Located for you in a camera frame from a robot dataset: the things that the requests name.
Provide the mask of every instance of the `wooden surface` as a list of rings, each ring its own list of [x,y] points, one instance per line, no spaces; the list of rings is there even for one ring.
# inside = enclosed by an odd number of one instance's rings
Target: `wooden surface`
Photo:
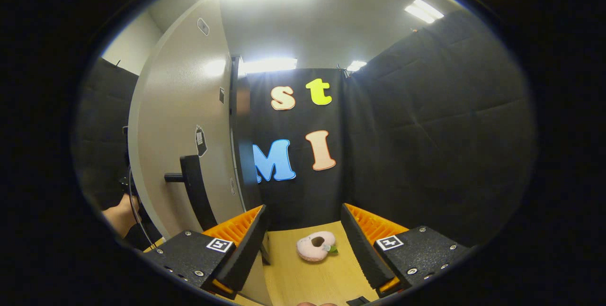
[[[299,257],[296,242],[316,231],[331,231],[338,254],[319,262]],[[267,289],[274,306],[296,306],[299,302],[321,305],[331,302],[347,306],[360,296],[373,301],[376,291],[364,278],[341,222],[295,230],[270,231],[268,249],[271,265],[264,265]]]

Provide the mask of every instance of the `letter m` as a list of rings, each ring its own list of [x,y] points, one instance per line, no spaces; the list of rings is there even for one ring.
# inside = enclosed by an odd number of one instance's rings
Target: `letter m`
[[[253,145],[255,166],[266,181],[271,179],[273,168],[276,168],[275,180],[287,180],[296,177],[296,173],[290,168],[288,160],[288,146],[290,142],[286,139],[278,139],[269,149],[269,155],[265,157],[259,146]],[[257,174],[257,183],[261,183],[261,177]]]

